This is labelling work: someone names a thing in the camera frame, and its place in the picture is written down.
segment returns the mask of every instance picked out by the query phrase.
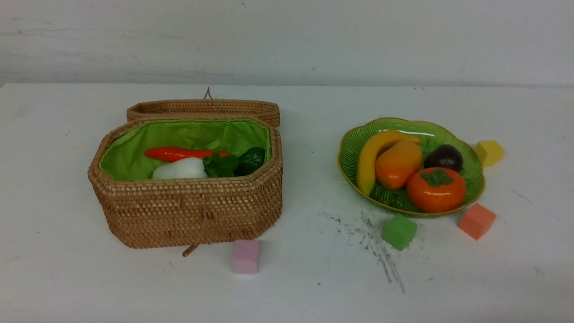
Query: green fabric lining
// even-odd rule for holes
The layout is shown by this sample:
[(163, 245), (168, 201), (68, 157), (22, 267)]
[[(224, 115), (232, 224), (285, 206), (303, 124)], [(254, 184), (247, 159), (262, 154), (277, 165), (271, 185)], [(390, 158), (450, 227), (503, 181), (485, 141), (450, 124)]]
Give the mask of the green fabric lining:
[(265, 148), (265, 162), (271, 159), (268, 128), (250, 119), (158, 120), (147, 122), (116, 139), (105, 151), (99, 167), (121, 181), (145, 180), (163, 161), (144, 152), (155, 147), (219, 149), (241, 156), (249, 148)]

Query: plate rim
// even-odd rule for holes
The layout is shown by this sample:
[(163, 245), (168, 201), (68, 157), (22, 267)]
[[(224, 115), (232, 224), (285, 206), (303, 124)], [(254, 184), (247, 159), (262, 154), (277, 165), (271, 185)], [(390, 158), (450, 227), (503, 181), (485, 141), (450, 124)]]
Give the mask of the plate rim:
[(405, 215), (409, 215), (409, 216), (415, 216), (415, 217), (424, 217), (424, 218), (430, 218), (430, 217), (442, 217), (442, 216), (447, 216), (453, 213), (456, 213), (458, 211), (461, 211), (462, 209), (464, 209), (465, 207), (468, 207), (469, 205), (473, 204), (474, 202), (476, 202), (484, 193), (484, 190), (486, 188), (486, 177), (484, 176), (484, 167), (482, 166), (482, 164), (480, 165), (480, 174), (482, 175), (482, 189), (480, 190), (479, 194), (476, 195), (476, 197), (469, 201), (468, 203), (461, 205), (459, 207), (457, 207), (456, 209), (447, 211), (447, 212), (439, 212), (439, 213), (423, 213), (423, 212), (413, 212), (413, 211), (405, 211), (405, 210), (401, 210), (401, 209), (397, 209), (396, 207), (392, 207), (390, 205), (387, 204), (383, 204), (382, 202), (379, 202), (369, 196), (367, 196), (365, 193), (361, 192), (359, 190), (358, 187), (356, 187), (350, 179), (348, 179), (347, 175), (345, 175), (345, 173), (343, 172), (343, 169), (341, 167), (341, 152), (343, 150), (343, 141), (344, 139), (347, 137), (347, 135), (349, 135), (349, 133), (351, 133), (354, 130), (357, 130), (359, 128), (364, 128), (367, 125), (372, 124), (373, 122), (379, 121), (379, 120), (386, 120), (386, 119), (394, 119), (394, 120), (401, 120), (401, 121), (406, 121), (406, 122), (419, 122), (419, 123), (425, 123), (425, 124), (430, 124), (430, 125), (434, 125), (437, 126), (439, 128), (442, 128), (443, 130), (445, 130), (447, 133), (449, 133), (454, 139), (460, 141), (461, 143), (465, 144), (466, 146), (468, 146), (473, 153), (476, 155), (476, 157), (478, 157), (478, 155), (476, 154), (476, 151), (474, 150), (474, 148), (472, 146), (470, 146), (466, 141), (459, 139), (458, 137), (455, 136), (455, 134), (453, 134), (452, 132), (450, 132), (447, 128), (435, 124), (434, 122), (429, 122), (429, 121), (424, 121), (424, 120), (407, 120), (407, 119), (403, 119), (403, 118), (397, 118), (397, 117), (382, 117), (382, 118), (377, 118), (374, 120), (371, 120), (369, 122), (367, 122), (366, 124), (362, 125), (362, 126), (356, 126), (350, 130), (348, 130), (343, 137), (341, 138), (341, 141), (339, 143), (339, 152), (337, 153), (337, 167), (339, 168), (339, 172), (341, 173), (341, 175), (343, 176), (343, 178), (347, 181), (347, 183), (349, 183), (349, 185), (351, 185), (351, 187), (357, 191), (363, 198), (368, 199), (369, 201), (371, 201), (372, 203), (387, 209), (387, 210), (392, 210), (398, 213), (402, 213)]

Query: persimmon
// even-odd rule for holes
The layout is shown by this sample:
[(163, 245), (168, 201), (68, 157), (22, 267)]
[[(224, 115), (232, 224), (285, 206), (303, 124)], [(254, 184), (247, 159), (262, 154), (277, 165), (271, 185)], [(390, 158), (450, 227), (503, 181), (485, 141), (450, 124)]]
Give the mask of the persimmon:
[(432, 167), (411, 176), (406, 192), (415, 206), (426, 213), (442, 213), (459, 207), (466, 194), (463, 177), (454, 170)]

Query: foam block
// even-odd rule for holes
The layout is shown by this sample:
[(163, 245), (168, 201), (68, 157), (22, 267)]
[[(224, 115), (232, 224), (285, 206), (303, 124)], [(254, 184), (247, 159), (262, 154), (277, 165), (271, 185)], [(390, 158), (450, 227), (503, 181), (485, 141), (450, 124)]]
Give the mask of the foam block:
[(259, 272), (259, 241), (235, 240), (233, 250), (233, 272), (256, 274)]
[(464, 213), (459, 228), (474, 240), (478, 240), (492, 227), (496, 218), (496, 214), (476, 203)]
[(493, 166), (504, 157), (504, 149), (496, 140), (479, 141), (475, 150), (482, 167)]
[(401, 251), (413, 240), (416, 233), (416, 223), (401, 214), (396, 214), (385, 225), (382, 238)]

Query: banana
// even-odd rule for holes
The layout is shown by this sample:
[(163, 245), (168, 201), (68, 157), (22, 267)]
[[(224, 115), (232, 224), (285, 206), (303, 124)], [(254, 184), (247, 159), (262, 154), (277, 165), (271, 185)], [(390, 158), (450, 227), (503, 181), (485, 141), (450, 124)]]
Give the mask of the banana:
[(416, 144), (421, 142), (419, 138), (398, 130), (387, 130), (370, 137), (364, 144), (357, 164), (357, 188), (363, 194), (369, 196), (375, 187), (377, 157), (400, 140), (412, 140)]

